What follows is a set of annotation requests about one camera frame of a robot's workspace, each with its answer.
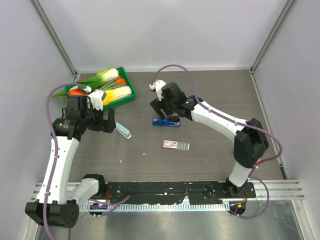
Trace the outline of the dark blue stapler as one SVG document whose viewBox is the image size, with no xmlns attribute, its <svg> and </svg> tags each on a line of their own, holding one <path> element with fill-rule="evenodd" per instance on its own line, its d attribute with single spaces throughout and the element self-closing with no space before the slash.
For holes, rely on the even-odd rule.
<svg viewBox="0 0 320 240">
<path fill-rule="evenodd" d="M 158 127 L 175 127 L 178 128 L 181 126 L 181 120 L 180 122 L 171 122 L 167 121 L 167 117 L 165 117 L 163 120 L 161 120 L 159 117 L 155 117 L 152 119 L 152 125 L 158 126 Z"/>
</svg>

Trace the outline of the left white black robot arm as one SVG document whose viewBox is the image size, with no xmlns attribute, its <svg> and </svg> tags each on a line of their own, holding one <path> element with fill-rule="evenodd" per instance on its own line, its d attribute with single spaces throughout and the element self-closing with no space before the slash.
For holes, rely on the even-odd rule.
<svg viewBox="0 0 320 240">
<path fill-rule="evenodd" d="M 71 166 L 81 137 L 87 130 L 112 133 L 116 128 L 112 108 L 104 119 L 106 93 L 96 90 L 89 95 L 66 98 L 62 117 L 52 123 L 51 152 L 44 182 L 34 202 L 27 202 L 25 213 L 38 225 L 73 228 L 80 208 L 91 198 L 102 199 L 107 184 L 100 174 L 87 174 L 71 192 L 67 191 Z"/>
</svg>

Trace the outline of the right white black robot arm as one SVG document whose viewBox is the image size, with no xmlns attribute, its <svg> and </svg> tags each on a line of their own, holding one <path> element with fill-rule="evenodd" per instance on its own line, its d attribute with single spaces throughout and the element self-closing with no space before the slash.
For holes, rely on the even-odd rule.
<svg viewBox="0 0 320 240">
<path fill-rule="evenodd" d="M 232 141 L 235 165 L 225 181 L 225 190 L 233 198 L 242 194 L 254 165 L 269 148 L 261 122 L 233 117 L 195 95 L 186 96 L 175 82 L 156 80 L 149 89 L 156 93 L 150 105 L 161 120 L 177 114 L 204 124 Z"/>
</svg>

